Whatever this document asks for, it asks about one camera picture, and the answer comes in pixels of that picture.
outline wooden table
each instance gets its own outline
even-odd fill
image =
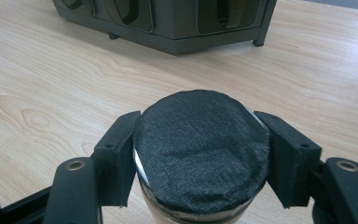
[[[358,161],[358,10],[280,0],[264,47],[175,57],[63,20],[50,0],[0,1],[0,204],[51,185],[120,115],[194,89],[285,119],[323,160]],[[284,210],[266,185],[239,223],[312,223],[312,204]],[[153,223],[137,180],[129,207],[103,214]]]

